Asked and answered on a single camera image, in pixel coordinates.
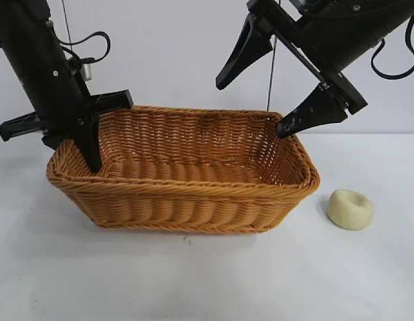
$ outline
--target wicker basket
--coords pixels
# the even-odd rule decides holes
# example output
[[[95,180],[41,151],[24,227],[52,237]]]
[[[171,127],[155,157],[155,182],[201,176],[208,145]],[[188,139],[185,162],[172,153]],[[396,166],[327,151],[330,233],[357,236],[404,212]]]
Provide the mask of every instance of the wicker basket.
[[[320,184],[279,114],[135,106],[104,115],[104,166],[92,173],[72,140],[47,166],[51,184],[107,228],[257,233]]]

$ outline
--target white wall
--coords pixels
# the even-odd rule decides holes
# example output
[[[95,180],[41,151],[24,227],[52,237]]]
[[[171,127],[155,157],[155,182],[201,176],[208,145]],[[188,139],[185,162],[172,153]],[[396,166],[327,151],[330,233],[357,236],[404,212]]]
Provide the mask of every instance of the white wall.
[[[57,33],[67,39],[61,0],[49,0],[48,3]],[[0,50],[0,124],[29,112],[33,112],[33,108],[5,54]]]
[[[231,53],[247,9],[246,0],[65,0],[73,40],[97,30],[112,38],[111,54],[93,65],[92,93],[130,89],[136,104],[172,107],[265,109],[271,54],[244,72],[226,90],[215,77]],[[60,0],[49,0],[58,34],[66,37]],[[283,5],[294,8],[289,1]],[[378,66],[401,72],[411,66],[402,26],[388,37]],[[101,39],[76,47],[81,56],[104,52]],[[343,124],[314,132],[414,132],[414,74],[382,80],[370,69],[369,52],[345,74],[370,106]],[[281,45],[278,48],[272,110],[286,114],[317,81]],[[19,82],[0,53],[0,122],[31,112]]]

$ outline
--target table surface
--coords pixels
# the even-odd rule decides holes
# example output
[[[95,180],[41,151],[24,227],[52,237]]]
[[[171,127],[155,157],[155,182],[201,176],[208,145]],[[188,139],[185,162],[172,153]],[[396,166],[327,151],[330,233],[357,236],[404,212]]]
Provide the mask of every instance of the table surface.
[[[45,178],[34,134],[0,141],[0,320],[414,320],[414,135],[303,134],[322,185],[261,235],[96,227]],[[364,231],[330,194],[375,204]]]

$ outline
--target basket bottom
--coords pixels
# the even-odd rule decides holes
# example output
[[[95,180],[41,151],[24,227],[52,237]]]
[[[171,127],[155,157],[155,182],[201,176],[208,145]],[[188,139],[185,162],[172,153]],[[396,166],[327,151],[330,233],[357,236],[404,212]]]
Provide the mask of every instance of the basket bottom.
[[[119,160],[110,164],[108,178],[262,183],[257,168],[225,162],[158,163],[149,160]]]

